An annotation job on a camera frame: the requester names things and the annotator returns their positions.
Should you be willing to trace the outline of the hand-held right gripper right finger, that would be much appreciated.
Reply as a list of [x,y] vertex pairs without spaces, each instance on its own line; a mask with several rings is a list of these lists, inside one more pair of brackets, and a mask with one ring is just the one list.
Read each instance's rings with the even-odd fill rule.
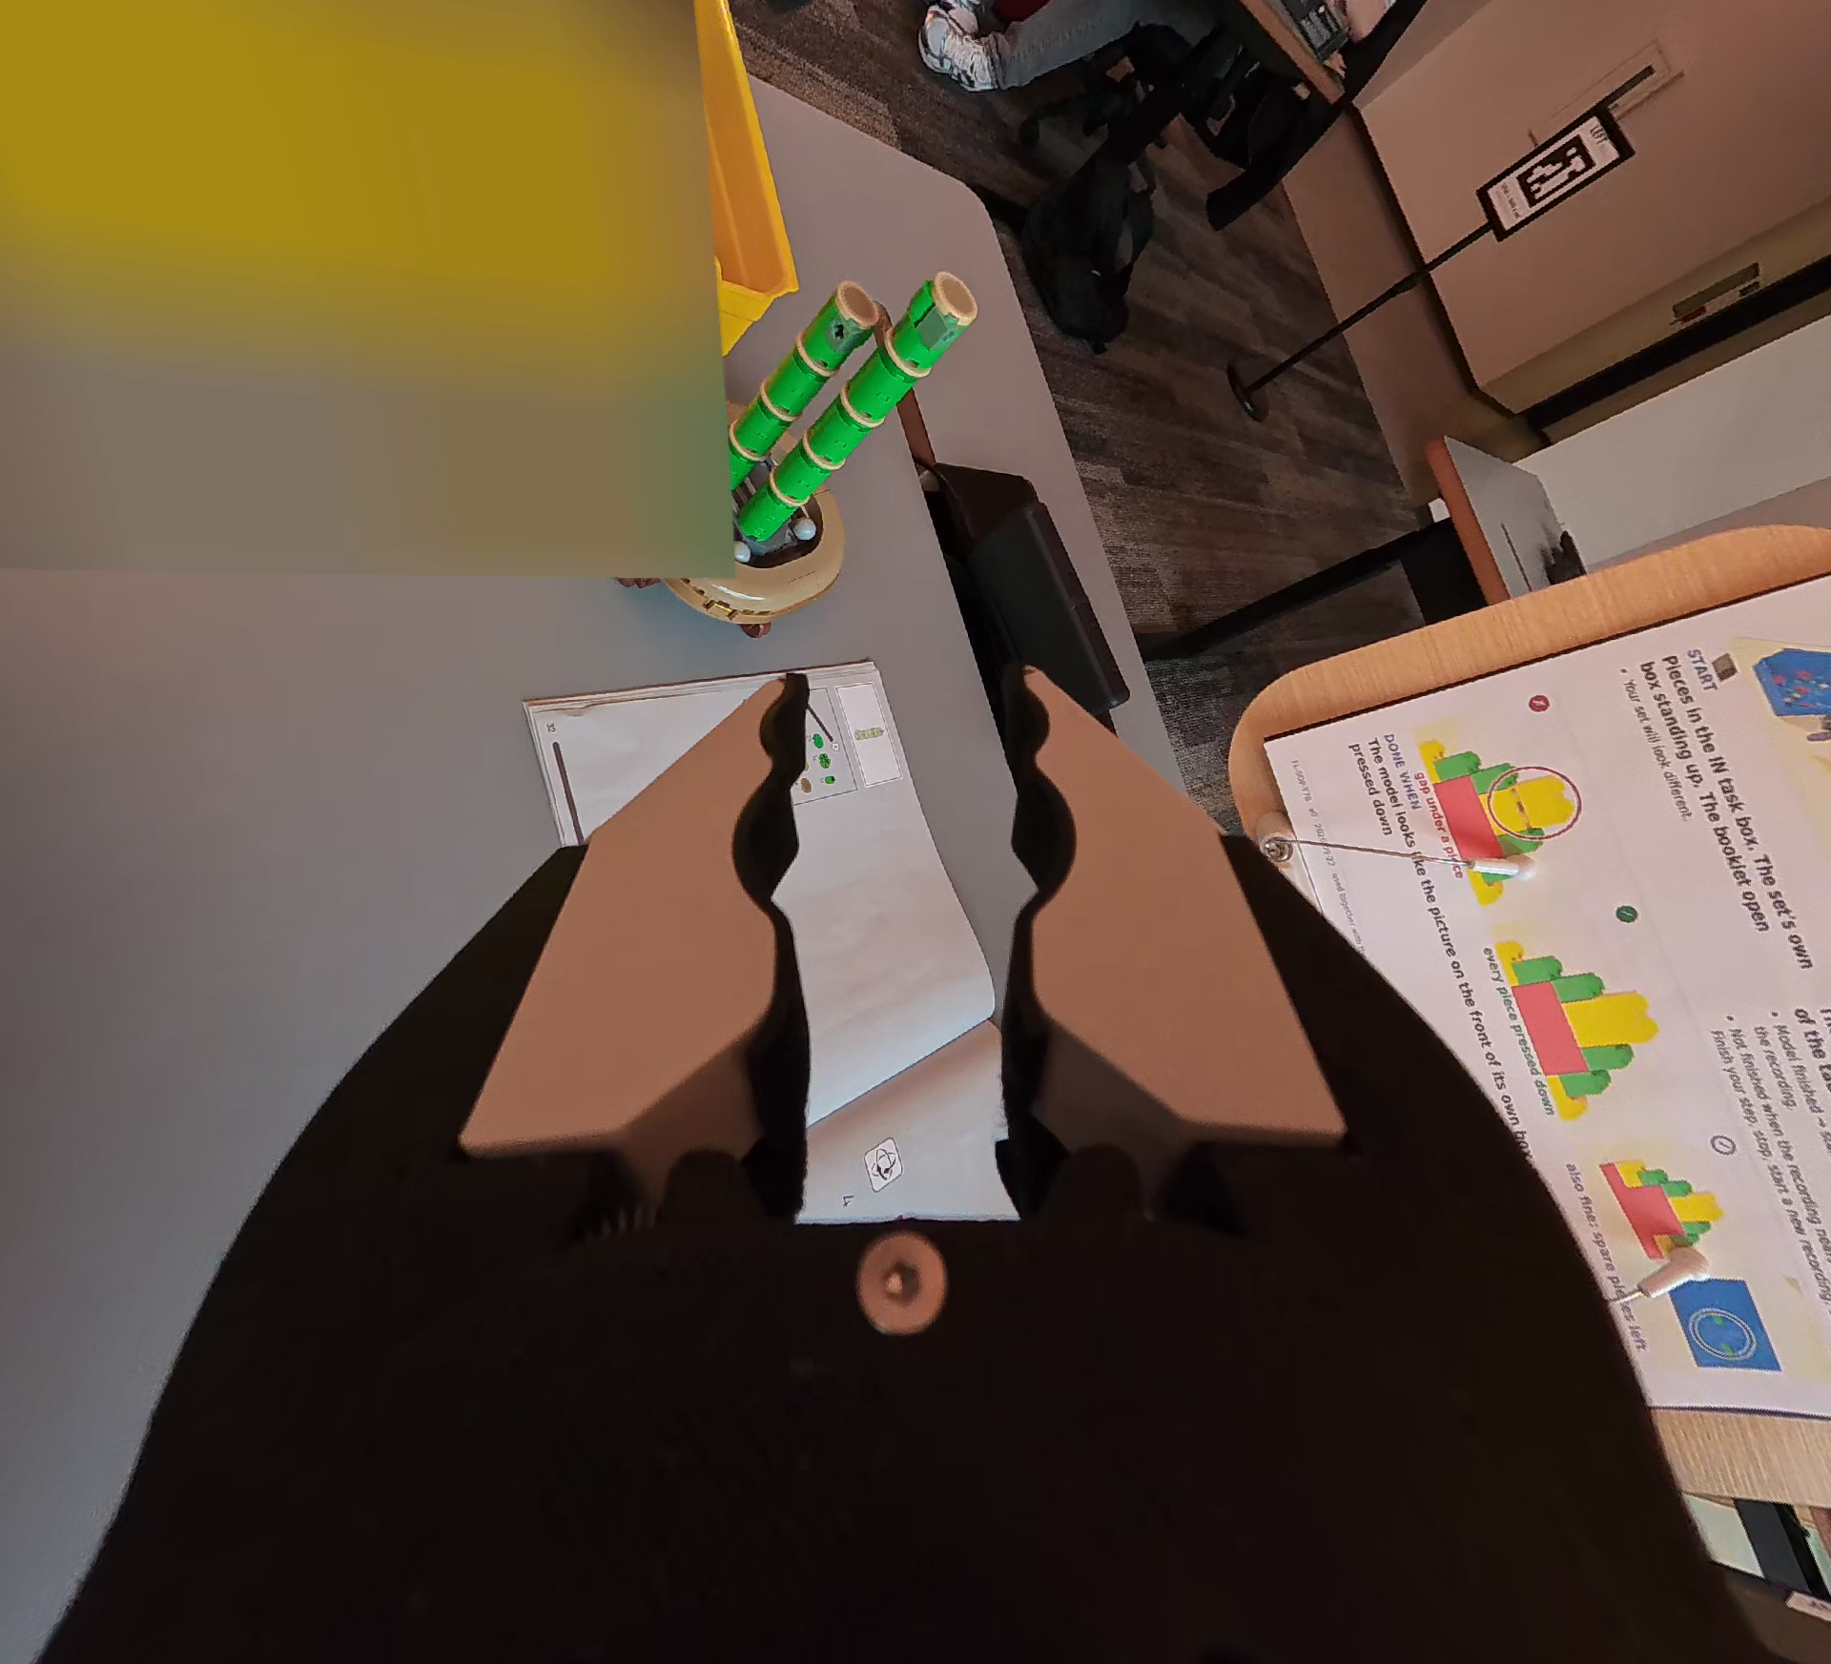
[[1035,895],[1002,1021],[1000,1179],[1040,1214],[1115,1149],[1147,1210],[1197,1149],[1340,1149],[1344,1112],[1216,821],[1039,668],[1004,679],[1014,849]]

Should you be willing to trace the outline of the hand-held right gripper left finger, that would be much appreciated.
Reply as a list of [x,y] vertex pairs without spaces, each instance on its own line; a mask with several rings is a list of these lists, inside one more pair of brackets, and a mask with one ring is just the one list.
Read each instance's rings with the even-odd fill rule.
[[800,843],[810,679],[760,687],[598,828],[470,1111],[470,1156],[600,1151],[661,1200],[733,1156],[792,1221],[810,1166],[812,1032],[775,903]]

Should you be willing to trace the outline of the yellow plastic tray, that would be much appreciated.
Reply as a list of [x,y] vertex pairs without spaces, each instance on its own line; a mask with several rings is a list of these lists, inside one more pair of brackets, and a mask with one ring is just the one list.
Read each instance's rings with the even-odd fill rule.
[[800,288],[800,273],[730,0],[695,0],[695,17],[722,351],[731,355]]

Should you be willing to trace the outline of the white desk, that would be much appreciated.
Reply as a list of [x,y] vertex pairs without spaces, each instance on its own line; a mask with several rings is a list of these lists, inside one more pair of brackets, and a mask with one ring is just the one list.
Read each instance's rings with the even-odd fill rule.
[[[806,670],[871,662],[998,981],[1040,887],[918,466],[834,477],[823,599],[663,584],[5,574],[5,1660],[672,1658],[821,1637],[813,1488],[922,1404],[865,1229],[768,1193],[794,1107],[661,1181],[463,1133],[567,901],[533,696],[758,679],[728,851],[812,857]],[[636,1204],[642,1191],[657,1204]]]

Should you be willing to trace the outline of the white instruction booklet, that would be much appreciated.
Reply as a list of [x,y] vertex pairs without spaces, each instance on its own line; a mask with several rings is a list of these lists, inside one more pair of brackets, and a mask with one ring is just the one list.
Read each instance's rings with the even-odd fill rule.
[[779,891],[812,1034],[808,1221],[1014,1217],[997,985],[871,660],[808,672]]

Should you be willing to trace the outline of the printed instruction sheet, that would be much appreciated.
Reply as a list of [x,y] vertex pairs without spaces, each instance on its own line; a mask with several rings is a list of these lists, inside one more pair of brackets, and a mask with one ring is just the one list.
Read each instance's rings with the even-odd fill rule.
[[[1466,1063],[1649,1399],[1828,1418],[1828,578],[1271,737],[1321,912]],[[1532,853],[1532,880],[1464,861]]]

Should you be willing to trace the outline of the wooden board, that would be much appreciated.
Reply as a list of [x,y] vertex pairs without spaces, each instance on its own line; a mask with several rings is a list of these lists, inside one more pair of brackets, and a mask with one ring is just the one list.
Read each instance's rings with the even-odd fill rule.
[[[1248,838],[1260,842],[1273,830],[1290,828],[1269,737],[1681,622],[1828,572],[1826,529],[1733,529],[1294,670],[1248,706],[1229,748],[1233,800]],[[1830,1506],[1826,1418],[1658,1410],[1655,1422],[1683,1492],[1723,1502]]]

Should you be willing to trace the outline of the white panel with wooden edge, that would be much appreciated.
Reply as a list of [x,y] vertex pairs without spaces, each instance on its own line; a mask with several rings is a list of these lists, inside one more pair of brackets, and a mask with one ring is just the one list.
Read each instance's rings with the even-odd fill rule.
[[1532,471],[1445,437],[1428,443],[1426,458],[1487,603],[1588,574],[1574,536]]

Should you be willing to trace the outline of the green toy bamboo model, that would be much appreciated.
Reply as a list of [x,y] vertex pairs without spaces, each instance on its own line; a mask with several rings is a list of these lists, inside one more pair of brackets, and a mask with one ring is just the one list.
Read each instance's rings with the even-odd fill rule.
[[974,290],[949,271],[926,279],[899,317],[855,280],[840,282],[756,395],[730,408],[722,571],[661,584],[756,639],[825,597],[846,557],[834,481],[977,315]]

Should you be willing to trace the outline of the black backpack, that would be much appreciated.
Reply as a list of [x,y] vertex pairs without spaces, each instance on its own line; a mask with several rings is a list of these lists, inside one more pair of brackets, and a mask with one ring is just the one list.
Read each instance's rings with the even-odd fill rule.
[[1019,250],[1050,321],[1096,353],[1130,324],[1130,288],[1155,235],[1155,179],[1094,155],[1019,221]]

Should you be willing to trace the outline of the black office chair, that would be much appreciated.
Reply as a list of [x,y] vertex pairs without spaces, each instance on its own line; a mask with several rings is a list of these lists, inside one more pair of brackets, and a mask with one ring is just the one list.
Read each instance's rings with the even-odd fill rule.
[[[1052,118],[1077,120],[1086,135],[1094,135],[1142,105],[1149,90],[1180,71],[1191,50],[1178,32],[1157,25],[1096,50],[1073,69],[1073,93],[1025,114],[1018,141],[1039,145],[1042,126]],[[1224,233],[1260,206],[1347,103],[1269,71],[1250,51],[1241,51],[1218,76],[1195,88],[1183,105],[1183,122],[1210,155],[1237,166],[1235,177],[1208,195],[1208,223]]]

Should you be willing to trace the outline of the black sign stand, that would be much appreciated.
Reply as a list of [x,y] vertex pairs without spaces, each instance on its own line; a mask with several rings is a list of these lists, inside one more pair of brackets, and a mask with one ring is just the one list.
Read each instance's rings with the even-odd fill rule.
[[1227,382],[1237,403],[1252,420],[1265,420],[1269,412],[1267,391],[1271,384],[1288,370],[1307,363],[1319,349],[1346,336],[1388,303],[1433,279],[1443,265],[1475,244],[1489,237],[1508,240],[1523,233],[1555,206],[1569,202],[1634,156],[1635,147],[1620,120],[1616,120],[1611,101],[1599,101],[1550,139],[1540,141],[1506,172],[1479,187],[1477,200],[1481,219],[1475,231],[1462,235],[1450,246],[1428,258],[1422,265],[1403,279],[1397,279],[1273,366],[1252,376],[1244,376],[1244,370],[1231,366],[1227,370]]

